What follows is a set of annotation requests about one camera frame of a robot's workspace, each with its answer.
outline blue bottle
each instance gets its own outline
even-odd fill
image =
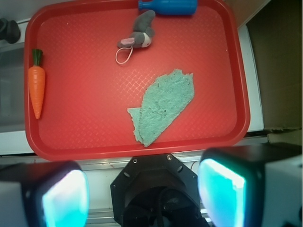
[[[139,10],[152,9],[162,15],[193,15],[197,6],[198,0],[139,0]]]

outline orange carrot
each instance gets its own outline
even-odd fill
[[[36,119],[40,118],[45,87],[45,71],[40,67],[43,52],[33,49],[34,65],[28,69],[28,87]]]

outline plastic tray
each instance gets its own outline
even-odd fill
[[[117,42],[132,32],[136,0],[50,5],[30,20],[25,40],[25,120],[29,145],[48,160],[161,154],[230,146],[245,135],[249,103],[238,33],[221,0],[202,0],[191,17],[159,16],[150,47],[115,61]],[[44,52],[42,115],[35,119],[27,87],[33,48]],[[194,74],[195,97],[149,147],[135,141],[127,108],[140,107],[163,74]]]

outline green towel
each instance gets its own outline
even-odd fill
[[[158,77],[143,97],[141,108],[129,108],[134,123],[134,135],[145,147],[151,145],[178,117],[195,94],[193,74],[174,70]]]

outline gray plush mouse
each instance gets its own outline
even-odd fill
[[[155,31],[151,28],[155,16],[156,13],[153,10],[148,10],[138,16],[134,22],[134,32],[129,38],[119,41],[117,46],[119,48],[148,47],[152,43],[152,37],[155,36]]]

